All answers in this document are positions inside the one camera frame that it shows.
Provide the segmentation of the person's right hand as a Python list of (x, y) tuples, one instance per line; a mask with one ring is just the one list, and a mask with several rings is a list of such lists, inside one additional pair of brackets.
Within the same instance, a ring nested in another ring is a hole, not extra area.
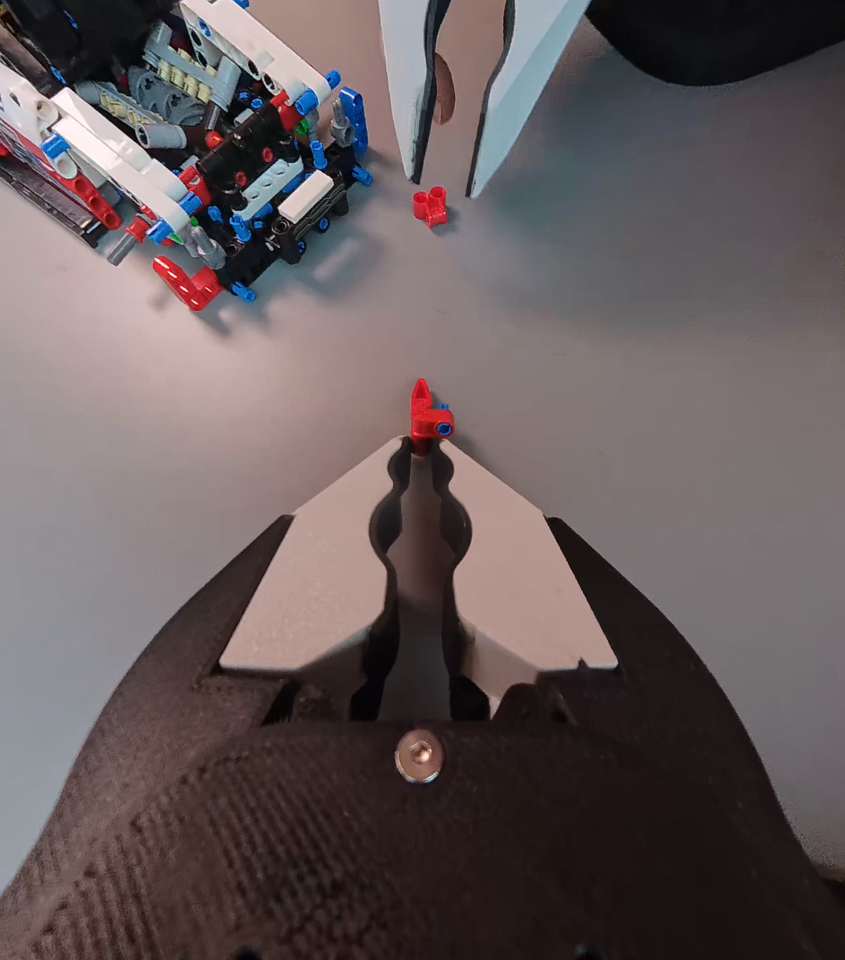
[(445, 59), (436, 52), (433, 56), (436, 100), (433, 107), (433, 123), (444, 126), (453, 118), (456, 104), (453, 75)]

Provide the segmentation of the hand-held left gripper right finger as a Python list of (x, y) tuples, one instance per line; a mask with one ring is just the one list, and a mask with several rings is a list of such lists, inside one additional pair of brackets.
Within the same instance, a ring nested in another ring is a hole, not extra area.
[(544, 512), (449, 440), (429, 460), (451, 552), (440, 630), (452, 717), (489, 719), (512, 687), (545, 675), (616, 669)]

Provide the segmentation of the toy brick race car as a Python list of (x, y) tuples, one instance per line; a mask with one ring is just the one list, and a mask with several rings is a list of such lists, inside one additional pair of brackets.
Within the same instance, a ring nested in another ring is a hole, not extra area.
[(0, 178), (191, 311), (251, 303), (369, 186), (361, 95), (230, 1), (0, 1)]

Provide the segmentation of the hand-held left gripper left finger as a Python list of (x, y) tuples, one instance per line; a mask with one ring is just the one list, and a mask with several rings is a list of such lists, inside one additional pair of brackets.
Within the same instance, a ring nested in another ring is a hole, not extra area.
[(375, 719), (400, 646), (397, 573), (409, 439), (387, 441), (292, 515), (219, 660), (228, 673), (324, 692)]

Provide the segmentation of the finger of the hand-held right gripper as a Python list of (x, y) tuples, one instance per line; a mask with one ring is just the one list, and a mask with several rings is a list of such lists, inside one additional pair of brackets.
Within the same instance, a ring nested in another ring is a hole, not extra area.
[(507, 1), (503, 47), (481, 103), (465, 187), (477, 198), (509, 156), (589, 1)]
[(443, 1), (377, 3), (392, 121), (407, 179), (424, 171), (437, 98), (436, 45)]

